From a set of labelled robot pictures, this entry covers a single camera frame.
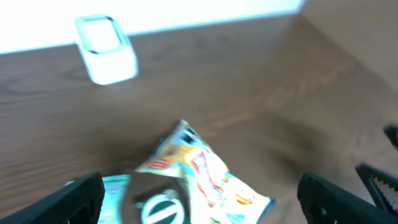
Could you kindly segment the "teal wet wipes pack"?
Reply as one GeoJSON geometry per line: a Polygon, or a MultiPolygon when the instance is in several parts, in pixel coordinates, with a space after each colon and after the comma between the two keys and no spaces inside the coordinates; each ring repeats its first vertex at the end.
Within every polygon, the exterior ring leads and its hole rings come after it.
{"type": "Polygon", "coordinates": [[[127,174],[102,178],[105,192],[98,224],[122,224],[121,204],[130,178],[127,174]]]}

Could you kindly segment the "green square box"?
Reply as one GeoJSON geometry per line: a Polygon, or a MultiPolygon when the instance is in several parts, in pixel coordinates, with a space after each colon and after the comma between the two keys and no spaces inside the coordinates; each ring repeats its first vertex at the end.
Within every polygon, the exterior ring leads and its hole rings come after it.
{"type": "Polygon", "coordinates": [[[121,204],[123,223],[189,224],[187,193],[175,177],[134,173],[121,204]]]}

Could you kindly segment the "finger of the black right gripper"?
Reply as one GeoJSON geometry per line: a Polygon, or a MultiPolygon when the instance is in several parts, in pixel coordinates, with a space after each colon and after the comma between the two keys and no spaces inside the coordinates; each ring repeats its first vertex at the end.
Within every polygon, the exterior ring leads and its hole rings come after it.
{"type": "Polygon", "coordinates": [[[356,172],[375,206],[391,215],[397,215],[397,178],[367,164],[357,166],[356,172]]]}
{"type": "Polygon", "coordinates": [[[388,140],[391,142],[391,144],[398,149],[398,138],[397,138],[397,132],[398,128],[395,125],[387,125],[383,129],[384,134],[388,138],[388,140]]]}

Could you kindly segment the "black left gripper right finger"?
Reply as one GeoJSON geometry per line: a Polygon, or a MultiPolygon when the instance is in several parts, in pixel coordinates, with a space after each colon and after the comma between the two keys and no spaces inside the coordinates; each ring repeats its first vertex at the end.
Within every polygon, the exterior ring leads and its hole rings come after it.
{"type": "Polygon", "coordinates": [[[306,172],[297,198],[308,224],[397,224],[397,217],[331,182],[306,172]]]}

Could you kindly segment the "yellow snack bag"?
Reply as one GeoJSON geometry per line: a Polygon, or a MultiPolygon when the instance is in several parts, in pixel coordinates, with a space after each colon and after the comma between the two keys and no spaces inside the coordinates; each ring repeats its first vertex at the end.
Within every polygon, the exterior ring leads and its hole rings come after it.
{"type": "Polygon", "coordinates": [[[192,223],[257,224],[276,204],[235,177],[182,119],[136,172],[178,179],[188,197],[192,223]]]}

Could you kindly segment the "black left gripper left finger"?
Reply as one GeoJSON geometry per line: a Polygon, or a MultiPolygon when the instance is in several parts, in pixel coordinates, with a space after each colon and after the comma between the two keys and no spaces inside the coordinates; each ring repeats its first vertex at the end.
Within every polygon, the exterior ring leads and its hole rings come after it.
{"type": "Polygon", "coordinates": [[[97,224],[104,193],[101,174],[93,172],[2,218],[1,224],[97,224]]]}

